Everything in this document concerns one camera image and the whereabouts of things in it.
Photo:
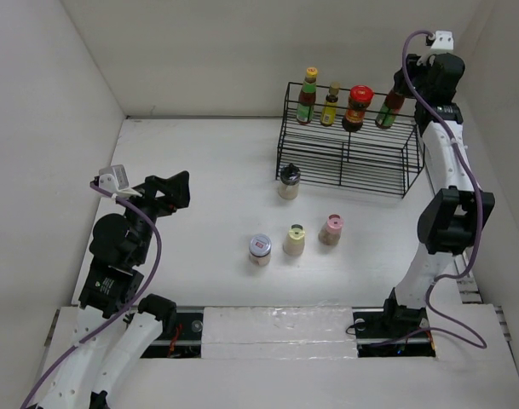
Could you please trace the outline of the green label sauce bottle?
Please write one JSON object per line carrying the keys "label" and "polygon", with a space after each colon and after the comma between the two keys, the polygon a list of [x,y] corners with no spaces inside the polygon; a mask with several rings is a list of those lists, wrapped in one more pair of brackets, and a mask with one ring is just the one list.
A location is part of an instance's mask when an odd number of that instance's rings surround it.
{"label": "green label sauce bottle", "polygon": [[392,89],[385,97],[375,118],[375,125],[381,130],[389,129],[397,119],[406,97]]}

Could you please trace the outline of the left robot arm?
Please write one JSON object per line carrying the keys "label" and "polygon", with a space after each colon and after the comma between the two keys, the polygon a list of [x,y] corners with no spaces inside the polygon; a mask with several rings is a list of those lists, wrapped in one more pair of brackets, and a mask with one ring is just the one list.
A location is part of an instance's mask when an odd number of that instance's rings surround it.
{"label": "left robot arm", "polygon": [[150,344],[174,332],[176,304],[144,292],[162,255],[156,221],[189,206],[189,178],[184,170],[132,187],[125,168],[113,165],[90,183],[124,213],[95,223],[71,345],[41,376],[50,382],[45,396],[23,407],[108,408]]}

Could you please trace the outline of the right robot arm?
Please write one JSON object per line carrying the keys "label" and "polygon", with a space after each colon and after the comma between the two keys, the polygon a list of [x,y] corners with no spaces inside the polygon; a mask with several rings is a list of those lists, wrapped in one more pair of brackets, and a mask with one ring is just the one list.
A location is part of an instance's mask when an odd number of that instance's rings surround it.
{"label": "right robot arm", "polygon": [[467,250],[478,250],[482,229],[495,206],[470,169],[463,143],[463,115],[453,102],[464,61],[443,53],[404,54],[394,90],[416,101],[414,119],[435,196],[418,219],[419,246],[402,281],[390,292],[380,314],[386,337],[422,332],[435,284],[451,279],[447,266]]}

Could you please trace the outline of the yellow cap chili sauce bottle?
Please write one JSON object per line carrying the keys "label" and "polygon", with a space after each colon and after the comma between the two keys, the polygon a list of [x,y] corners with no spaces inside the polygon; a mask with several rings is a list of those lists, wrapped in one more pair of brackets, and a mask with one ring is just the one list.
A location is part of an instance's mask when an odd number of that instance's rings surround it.
{"label": "yellow cap chili sauce bottle", "polygon": [[317,76],[316,67],[307,68],[297,101],[296,120],[300,124],[309,124],[314,115]]}

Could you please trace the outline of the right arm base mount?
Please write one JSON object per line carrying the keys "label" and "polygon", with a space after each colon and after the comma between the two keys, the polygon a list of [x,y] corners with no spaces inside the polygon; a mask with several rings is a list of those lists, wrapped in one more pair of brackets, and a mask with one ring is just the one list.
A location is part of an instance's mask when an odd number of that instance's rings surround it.
{"label": "right arm base mount", "polygon": [[383,308],[353,308],[352,318],[346,333],[355,337],[359,358],[436,356],[430,333],[423,331],[429,326],[423,309],[402,319]]}

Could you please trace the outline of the small yellow oil bottle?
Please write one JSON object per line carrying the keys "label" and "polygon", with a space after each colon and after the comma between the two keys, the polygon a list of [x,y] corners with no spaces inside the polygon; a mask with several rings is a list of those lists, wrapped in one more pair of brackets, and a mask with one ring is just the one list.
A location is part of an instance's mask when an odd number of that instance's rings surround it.
{"label": "small yellow oil bottle", "polygon": [[337,114],[338,94],[340,84],[332,82],[327,91],[323,109],[320,115],[320,124],[325,127],[332,126]]}

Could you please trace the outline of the black cap spice shaker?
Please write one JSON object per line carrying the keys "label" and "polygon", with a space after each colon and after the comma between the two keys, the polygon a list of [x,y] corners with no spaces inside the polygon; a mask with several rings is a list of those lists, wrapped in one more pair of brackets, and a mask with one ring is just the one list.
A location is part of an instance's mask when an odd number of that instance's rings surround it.
{"label": "black cap spice shaker", "polygon": [[289,163],[280,170],[279,196],[286,200],[293,200],[298,195],[301,181],[301,171],[293,163]]}

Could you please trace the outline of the red lid chili jar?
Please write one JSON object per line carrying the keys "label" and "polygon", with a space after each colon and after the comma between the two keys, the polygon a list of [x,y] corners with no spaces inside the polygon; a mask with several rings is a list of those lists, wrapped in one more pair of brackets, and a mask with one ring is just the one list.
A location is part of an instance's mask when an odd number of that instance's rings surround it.
{"label": "red lid chili jar", "polygon": [[347,132],[357,132],[361,129],[373,97],[373,90],[365,85],[356,85],[350,90],[348,106],[342,119],[342,126]]}

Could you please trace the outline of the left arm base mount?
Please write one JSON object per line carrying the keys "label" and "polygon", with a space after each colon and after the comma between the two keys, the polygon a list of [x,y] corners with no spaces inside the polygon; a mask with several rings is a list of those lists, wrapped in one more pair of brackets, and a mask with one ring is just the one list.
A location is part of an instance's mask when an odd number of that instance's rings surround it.
{"label": "left arm base mount", "polygon": [[142,359],[195,359],[201,357],[203,307],[178,307],[175,323],[143,352]]}

